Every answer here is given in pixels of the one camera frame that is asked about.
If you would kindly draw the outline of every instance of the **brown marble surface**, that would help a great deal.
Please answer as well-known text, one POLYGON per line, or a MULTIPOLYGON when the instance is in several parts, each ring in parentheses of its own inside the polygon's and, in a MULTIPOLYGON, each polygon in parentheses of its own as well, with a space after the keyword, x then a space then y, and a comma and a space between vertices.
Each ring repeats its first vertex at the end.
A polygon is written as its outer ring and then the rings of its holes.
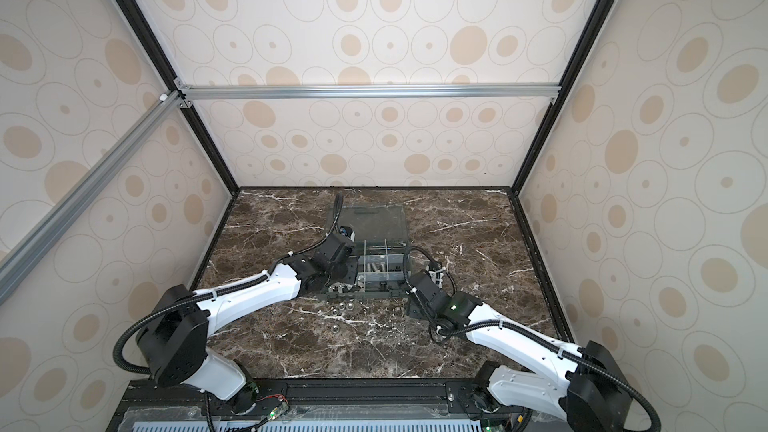
MULTIPOLYGON (((221 234, 200 287, 266 268, 322 234, 336 191, 245 190, 221 234)), ((498 190, 354 190, 345 205, 403 204, 410 238, 443 264, 457 287, 535 330, 553 335, 514 213, 498 190)), ((435 344, 426 324, 404 315, 405 299, 298 298, 261 309, 218 332, 209 346, 257 378, 474 377, 485 360, 506 357, 460 339, 435 344), (333 325, 339 331, 333 332, 333 325)))

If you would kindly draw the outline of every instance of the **patterned wall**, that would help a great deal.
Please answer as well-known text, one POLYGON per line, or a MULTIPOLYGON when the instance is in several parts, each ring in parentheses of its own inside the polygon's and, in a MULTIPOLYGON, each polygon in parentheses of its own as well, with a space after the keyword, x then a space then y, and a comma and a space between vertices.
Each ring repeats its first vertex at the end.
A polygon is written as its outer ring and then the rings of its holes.
POLYGON ((188 284, 229 197, 172 112, 0 308, 2 432, 104 430, 133 378, 114 342, 188 284))
POLYGON ((196 103, 240 186, 507 186, 549 98, 196 103))
POLYGON ((0 259, 165 88, 110 0, 0 0, 0 259))
POLYGON ((620 0, 524 188, 576 337, 670 432, 768 424, 767 26, 766 0, 620 0))
POLYGON ((557 82, 595 0, 141 0, 189 84, 557 82))

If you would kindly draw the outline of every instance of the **silver metal bar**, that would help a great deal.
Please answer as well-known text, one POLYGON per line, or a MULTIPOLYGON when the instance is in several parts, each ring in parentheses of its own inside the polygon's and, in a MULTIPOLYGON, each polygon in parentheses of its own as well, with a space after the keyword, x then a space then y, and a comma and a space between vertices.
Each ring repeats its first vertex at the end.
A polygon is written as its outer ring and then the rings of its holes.
POLYGON ((166 92, 166 95, 165 101, 156 102, 0 264, 0 304, 11 296, 69 226, 120 172, 168 112, 181 104, 178 92, 166 92))
POLYGON ((181 91, 191 100, 556 97, 560 85, 554 82, 530 82, 374 86, 185 86, 181 91))

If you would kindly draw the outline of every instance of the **horizontal metal bar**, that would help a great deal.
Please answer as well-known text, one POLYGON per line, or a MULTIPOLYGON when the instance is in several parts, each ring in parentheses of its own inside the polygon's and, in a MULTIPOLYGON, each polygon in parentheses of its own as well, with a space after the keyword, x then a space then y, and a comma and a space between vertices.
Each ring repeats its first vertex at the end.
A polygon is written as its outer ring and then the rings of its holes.
POLYGON ((104 190, 125 163, 157 129, 169 111, 181 104, 179 93, 167 92, 168 98, 156 102, 133 128, 116 143, 50 213, 11 251, 0 264, 0 304, 11 296, 24 278, 51 250, 69 226, 104 190))
POLYGON ((560 84, 403 84, 374 86, 184 86, 192 100, 365 99, 404 97, 556 97, 560 84))

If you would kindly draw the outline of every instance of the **wallpaper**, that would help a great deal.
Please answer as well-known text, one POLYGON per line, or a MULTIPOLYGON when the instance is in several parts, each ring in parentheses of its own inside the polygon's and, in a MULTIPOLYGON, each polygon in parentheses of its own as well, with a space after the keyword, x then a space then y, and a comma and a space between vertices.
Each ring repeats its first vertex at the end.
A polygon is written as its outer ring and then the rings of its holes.
POLYGON ((165 88, 110 0, 0 0, 0 260, 165 88))
POLYGON ((0 307, 2 432, 104 430, 134 378, 114 342, 189 283, 229 198, 172 112, 0 307))
POLYGON ((558 82, 596 0, 140 0, 195 85, 558 82))
POLYGON ((578 341, 669 432, 768 424, 767 26, 766 0, 620 0, 522 194, 578 341))
POLYGON ((508 186, 549 98, 195 103, 240 186, 508 186))

